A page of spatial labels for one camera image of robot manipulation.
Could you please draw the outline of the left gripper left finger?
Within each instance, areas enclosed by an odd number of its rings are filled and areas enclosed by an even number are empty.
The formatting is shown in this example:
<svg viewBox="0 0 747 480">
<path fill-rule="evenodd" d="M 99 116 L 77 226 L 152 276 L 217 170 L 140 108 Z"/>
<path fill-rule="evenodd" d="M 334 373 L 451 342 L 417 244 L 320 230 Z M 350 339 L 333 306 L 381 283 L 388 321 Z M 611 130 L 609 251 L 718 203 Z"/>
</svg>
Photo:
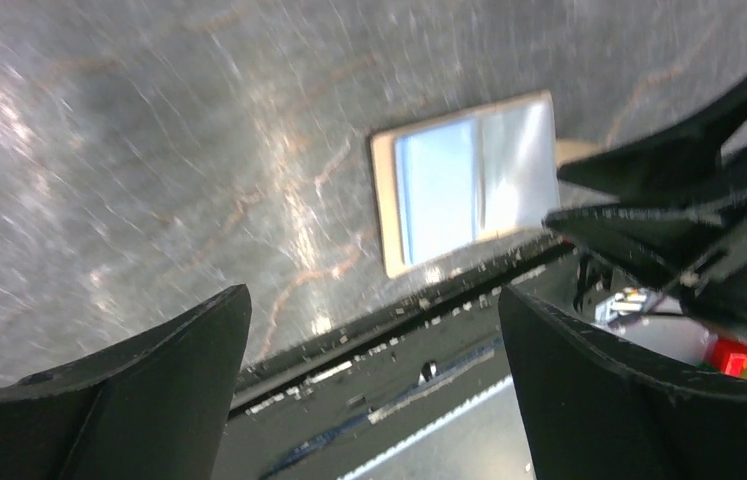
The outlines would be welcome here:
<svg viewBox="0 0 747 480">
<path fill-rule="evenodd" d="M 242 365 L 243 285 L 0 387 L 0 479 L 207 479 Z"/>
</svg>

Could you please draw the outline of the beige card holder wallet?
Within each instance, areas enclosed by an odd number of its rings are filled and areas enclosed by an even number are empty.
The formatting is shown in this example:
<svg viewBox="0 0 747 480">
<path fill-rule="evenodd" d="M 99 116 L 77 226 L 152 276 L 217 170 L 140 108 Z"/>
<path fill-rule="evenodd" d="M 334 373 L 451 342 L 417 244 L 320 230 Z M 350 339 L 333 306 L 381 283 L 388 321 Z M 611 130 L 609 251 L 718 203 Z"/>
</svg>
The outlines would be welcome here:
<svg viewBox="0 0 747 480">
<path fill-rule="evenodd" d="M 598 149 L 557 137 L 547 90 L 372 134 L 386 275 L 396 278 L 469 245 L 539 230 L 561 205 L 558 169 Z"/>
</svg>

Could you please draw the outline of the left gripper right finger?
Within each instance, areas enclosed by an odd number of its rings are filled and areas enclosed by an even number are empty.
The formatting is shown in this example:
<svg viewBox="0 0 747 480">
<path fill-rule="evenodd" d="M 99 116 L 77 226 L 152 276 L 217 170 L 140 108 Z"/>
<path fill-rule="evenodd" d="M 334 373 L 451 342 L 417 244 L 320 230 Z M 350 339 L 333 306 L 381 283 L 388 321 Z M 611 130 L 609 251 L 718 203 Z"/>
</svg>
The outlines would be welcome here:
<svg viewBox="0 0 747 480">
<path fill-rule="evenodd" d="M 660 355 L 514 288 L 498 304 L 540 479 L 747 479 L 747 380 Z"/>
</svg>

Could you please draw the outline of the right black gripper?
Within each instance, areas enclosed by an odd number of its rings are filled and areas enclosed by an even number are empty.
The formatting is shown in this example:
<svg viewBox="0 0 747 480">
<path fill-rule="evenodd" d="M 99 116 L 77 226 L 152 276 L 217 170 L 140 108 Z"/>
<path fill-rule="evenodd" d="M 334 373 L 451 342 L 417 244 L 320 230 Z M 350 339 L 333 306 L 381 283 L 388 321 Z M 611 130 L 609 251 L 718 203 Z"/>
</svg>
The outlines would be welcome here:
<svg viewBox="0 0 747 480">
<path fill-rule="evenodd" d="M 686 205 L 579 207 L 548 214 L 545 227 L 646 287 L 683 287 L 693 316 L 747 336 L 747 145 L 721 160 L 746 121 L 747 75 L 688 118 L 558 171 L 619 199 L 681 188 Z"/>
</svg>

